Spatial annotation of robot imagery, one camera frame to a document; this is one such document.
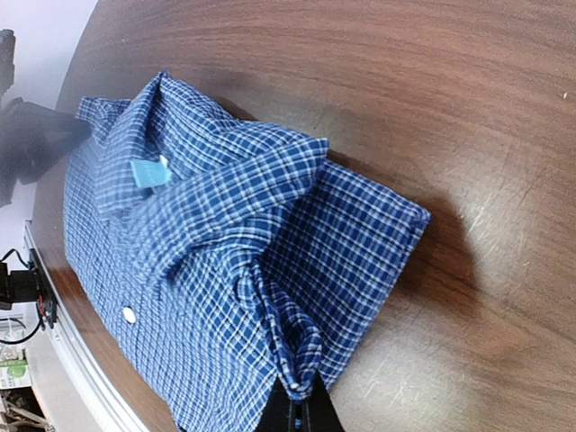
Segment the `blue checked shirt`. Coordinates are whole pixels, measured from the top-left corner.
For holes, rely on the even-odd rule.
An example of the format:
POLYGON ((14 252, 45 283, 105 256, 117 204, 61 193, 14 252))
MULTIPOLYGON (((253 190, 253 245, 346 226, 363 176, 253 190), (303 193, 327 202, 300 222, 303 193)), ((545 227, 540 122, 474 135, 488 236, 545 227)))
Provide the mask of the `blue checked shirt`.
POLYGON ((276 385, 333 386, 431 213, 168 73, 78 116, 67 261, 178 428, 253 431, 276 385))

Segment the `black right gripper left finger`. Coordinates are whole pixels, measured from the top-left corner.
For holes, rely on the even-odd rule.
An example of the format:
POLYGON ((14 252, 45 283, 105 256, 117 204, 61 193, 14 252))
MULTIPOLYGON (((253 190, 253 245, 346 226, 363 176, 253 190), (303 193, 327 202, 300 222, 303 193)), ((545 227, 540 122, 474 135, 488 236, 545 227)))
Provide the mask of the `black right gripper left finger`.
POLYGON ((304 403, 291 400, 277 378, 269 395, 256 432, 299 432, 303 425, 304 403))

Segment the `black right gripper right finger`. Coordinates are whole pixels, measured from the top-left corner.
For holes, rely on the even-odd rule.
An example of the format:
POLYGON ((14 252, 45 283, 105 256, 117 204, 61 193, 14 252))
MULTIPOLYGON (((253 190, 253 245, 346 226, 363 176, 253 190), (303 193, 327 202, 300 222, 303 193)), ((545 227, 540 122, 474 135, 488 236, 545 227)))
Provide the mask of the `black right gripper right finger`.
POLYGON ((316 373, 311 395, 305 400, 305 430, 308 432, 344 432, 325 384, 316 373))

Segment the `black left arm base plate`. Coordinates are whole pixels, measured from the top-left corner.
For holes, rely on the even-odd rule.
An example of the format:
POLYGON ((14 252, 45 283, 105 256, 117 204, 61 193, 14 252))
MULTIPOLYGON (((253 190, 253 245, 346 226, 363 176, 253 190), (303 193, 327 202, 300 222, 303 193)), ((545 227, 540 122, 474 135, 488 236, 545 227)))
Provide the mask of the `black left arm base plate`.
POLYGON ((11 248, 1 258, 1 310, 10 311, 15 304, 29 302, 37 306, 40 326, 54 329, 58 321, 58 302, 40 256, 32 248, 29 260, 25 262, 20 252, 11 248), (23 269, 9 269, 7 260, 11 255, 16 255, 23 269))

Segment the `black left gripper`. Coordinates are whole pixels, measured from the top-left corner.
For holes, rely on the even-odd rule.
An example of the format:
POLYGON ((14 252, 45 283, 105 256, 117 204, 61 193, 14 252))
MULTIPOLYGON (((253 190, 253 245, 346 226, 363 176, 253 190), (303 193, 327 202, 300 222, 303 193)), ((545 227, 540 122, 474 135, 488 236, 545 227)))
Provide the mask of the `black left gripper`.
POLYGON ((1 206, 12 203, 17 183, 29 185, 46 172, 44 158, 63 158, 91 135, 75 115, 16 97, 1 109, 1 206))

